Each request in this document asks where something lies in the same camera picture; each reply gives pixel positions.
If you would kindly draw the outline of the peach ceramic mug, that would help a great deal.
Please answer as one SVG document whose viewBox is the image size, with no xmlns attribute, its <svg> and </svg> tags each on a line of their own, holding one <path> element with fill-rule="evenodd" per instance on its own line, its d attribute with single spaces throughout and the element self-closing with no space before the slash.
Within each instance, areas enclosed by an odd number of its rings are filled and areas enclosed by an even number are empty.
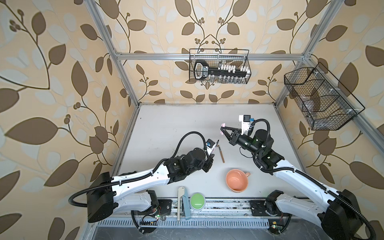
<svg viewBox="0 0 384 240">
<path fill-rule="evenodd" d="M 226 184 L 231 191 L 241 193 L 247 189 L 249 184 L 248 177 L 250 175 L 250 173 L 232 169 L 226 175 Z"/>
</svg>

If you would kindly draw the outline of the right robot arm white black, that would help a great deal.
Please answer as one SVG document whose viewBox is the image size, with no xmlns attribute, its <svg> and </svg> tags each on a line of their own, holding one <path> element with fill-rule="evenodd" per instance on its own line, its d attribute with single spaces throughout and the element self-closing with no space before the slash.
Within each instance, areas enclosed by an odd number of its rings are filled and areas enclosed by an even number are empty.
<svg viewBox="0 0 384 240">
<path fill-rule="evenodd" d="M 274 140 L 270 131 L 270 123 L 265 119 L 242 121 L 240 129 L 221 126 L 221 133 L 231 145 L 252 154 L 259 170 L 285 181 L 309 198 L 307 202 L 276 190 L 266 198 L 267 212 L 274 215 L 280 211 L 300 217 L 322 228 L 332 240 L 355 240 L 362 225 L 369 230 L 369 240 L 378 239 L 374 227 L 361 213 L 355 195 L 331 188 L 285 160 L 272 150 Z"/>
</svg>

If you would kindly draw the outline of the black white remote tool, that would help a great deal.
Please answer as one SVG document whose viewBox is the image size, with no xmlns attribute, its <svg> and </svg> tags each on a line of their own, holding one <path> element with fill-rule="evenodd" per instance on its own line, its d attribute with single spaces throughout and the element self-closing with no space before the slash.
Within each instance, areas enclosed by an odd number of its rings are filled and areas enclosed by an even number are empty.
<svg viewBox="0 0 384 240">
<path fill-rule="evenodd" d="M 215 67 L 214 64 L 208 64 L 205 60 L 197 60 L 191 69 L 193 77 L 196 80 L 202 81 L 208 79 L 209 81 L 245 81 L 251 76 L 251 70 L 248 66 L 225 65 L 218 63 Z"/>
</svg>

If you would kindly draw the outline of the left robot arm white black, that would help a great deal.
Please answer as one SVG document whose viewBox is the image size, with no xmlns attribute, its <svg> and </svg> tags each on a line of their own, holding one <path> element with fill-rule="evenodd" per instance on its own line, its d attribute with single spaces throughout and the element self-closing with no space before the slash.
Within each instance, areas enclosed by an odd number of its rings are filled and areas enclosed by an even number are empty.
<svg viewBox="0 0 384 240">
<path fill-rule="evenodd" d="M 195 148 L 185 155 L 173 154 L 160 160 L 154 168 L 111 176 L 106 172 L 97 177 L 92 185 L 69 197 L 69 204 L 86 208 L 88 222 L 96 223 L 118 212 L 155 213 L 159 201 L 153 187 L 183 181 L 197 172 L 208 172 L 214 161 L 217 143 L 203 139 L 203 148 Z"/>
</svg>

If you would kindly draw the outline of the green round button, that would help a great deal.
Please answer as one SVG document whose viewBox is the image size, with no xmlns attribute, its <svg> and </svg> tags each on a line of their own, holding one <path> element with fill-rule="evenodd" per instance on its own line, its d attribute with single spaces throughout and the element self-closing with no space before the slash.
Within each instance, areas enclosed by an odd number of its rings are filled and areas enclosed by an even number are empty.
<svg viewBox="0 0 384 240">
<path fill-rule="evenodd" d="M 206 199 L 201 193 L 194 193 L 190 197 L 190 206 L 194 211 L 201 211 L 206 205 Z"/>
</svg>

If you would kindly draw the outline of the pink pen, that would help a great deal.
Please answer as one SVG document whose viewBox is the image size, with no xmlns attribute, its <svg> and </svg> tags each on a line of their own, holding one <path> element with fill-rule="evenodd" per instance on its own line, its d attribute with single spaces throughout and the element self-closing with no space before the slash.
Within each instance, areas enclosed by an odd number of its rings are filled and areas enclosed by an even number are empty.
<svg viewBox="0 0 384 240">
<path fill-rule="evenodd" d="M 216 143 L 213 145 L 212 150 L 211 150 L 211 155 L 215 152 L 215 149 L 217 148 L 219 141 L 220 140 L 217 140 Z"/>
</svg>

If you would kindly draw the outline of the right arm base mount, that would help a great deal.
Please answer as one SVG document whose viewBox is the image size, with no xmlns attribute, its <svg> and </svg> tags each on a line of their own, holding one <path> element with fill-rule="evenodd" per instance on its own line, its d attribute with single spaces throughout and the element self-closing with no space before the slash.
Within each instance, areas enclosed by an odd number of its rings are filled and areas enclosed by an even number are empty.
<svg viewBox="0 0 384 240">
<path fill-rule="evenodd" d="M 265 200 L 251 200 L 250 208 L 253 217 L 288 217 L 289 214 L 281 212 L 275 204 Z"/>
</svg>

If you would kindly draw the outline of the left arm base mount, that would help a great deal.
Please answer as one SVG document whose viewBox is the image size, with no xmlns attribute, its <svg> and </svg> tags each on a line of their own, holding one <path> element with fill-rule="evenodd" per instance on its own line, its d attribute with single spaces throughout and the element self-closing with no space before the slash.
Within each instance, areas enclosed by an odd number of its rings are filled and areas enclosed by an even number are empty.
<svg viewBox="0 0 384 240">
<path fill-rule="evenodd" d="M 169 216 L 172 212 L 171 199 L 159 199 L 154 205 L 150 206 L 147 210 L 140 212 L 134 211 L 138 216 Z"/>
</svg>

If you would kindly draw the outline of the orange pen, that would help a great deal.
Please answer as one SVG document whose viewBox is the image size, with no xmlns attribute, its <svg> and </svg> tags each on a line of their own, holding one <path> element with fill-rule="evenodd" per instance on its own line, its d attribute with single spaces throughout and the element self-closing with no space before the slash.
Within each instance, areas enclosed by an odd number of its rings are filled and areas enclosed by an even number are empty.
<svg viewBox="0 0 384 240">
<path fill-rule="evenodd" d="M 220 156 L 221 156 L 222 162 L 225 163 L 225 158 L 224 158 L 224 155 L 223 155 L 223 151 L 222 151 L 220 146 L 218 146 L 218 148 L 219 148 L 219 152 L 220 152 Z"/>
</svg>

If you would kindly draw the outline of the beige blue flat tool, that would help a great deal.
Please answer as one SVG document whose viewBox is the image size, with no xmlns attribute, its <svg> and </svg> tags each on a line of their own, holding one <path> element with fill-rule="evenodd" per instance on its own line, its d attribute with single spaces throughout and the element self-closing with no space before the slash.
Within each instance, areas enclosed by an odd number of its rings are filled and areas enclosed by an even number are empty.
<svg viewBox="0 0 384 240">
<path fill-rule="evenodd" d="M 189 201 L 189 194 L 185 187 L 178 188 L 178 202 L 177 202 L 177 221 L 181 221 L 182 213 L 184 213 L 185 219 L 191 218 L 191 207 Z"/>
</svg>

